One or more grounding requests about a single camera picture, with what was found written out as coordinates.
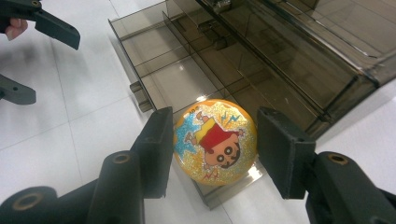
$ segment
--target cartoon ball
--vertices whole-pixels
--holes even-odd
[[[206,100],[187,109],[175,125],[174,150],[178,164],[196,182],[230,184],[256,159],[256,127],[239,105]]]

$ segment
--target blue star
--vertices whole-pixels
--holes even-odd
[[[196,131],[200,130],[200,125],[194,125],[192,122],[195,118],[195,114],[189,114],[185,119],[183,124],[178,127],[175,132],[177,135],[177,142],[175,144],[175,152],[179,155],[180,159],[183,159],[184,151],[188,150],[192,153],[196,153],[194,146],[191,142],[184,142],[188,133],[194,134]]]

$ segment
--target white floor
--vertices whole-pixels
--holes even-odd
[[[111,152],[131,147],[151,112],[136,106],[107,19],[157,2],[42,1],[45,10],[79,30],[79,50],[39,33],[33,22],[11,42],[0,35],[0,74],[33,88],[37,96],[34,105],[0,101],[0,203],[32,186],[50,186],[64,195],[97,178]],[[372,97],[385,104],[372,108],[364,102],[337,125],[340,131],[318,141],[318,151],[355,159],[374,183],[392,193],[395,92],[396,84],[390,83]],[[304,201],[280,199],[268,176],[209,211],[176,164],[166,198],[146,200],[145,206],[147,223],[308,223]]]

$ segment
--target cartoon character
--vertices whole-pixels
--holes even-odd
[[[239,132],[225,132],[213,118],[203,116],[202,112],[196,118],[204,124],[194,134],[188,133],[185,141],[195,146],[200,145],[205,150],[204,168],[218,165],[227,169],[234,165],[241,156],[239,137],[244,135],[244,131],[240,129]]]

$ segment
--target transparent container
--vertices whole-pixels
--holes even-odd
[[[172,106],[174,122],[197,101],[226,99],[254,119],[260,106],[281,111],[317,139],[395,77],[392,0],[218,2],[167,0],[110,22],[131,89]],[[264,173],[256,162],[234,185],[195,185],[212,208]]]

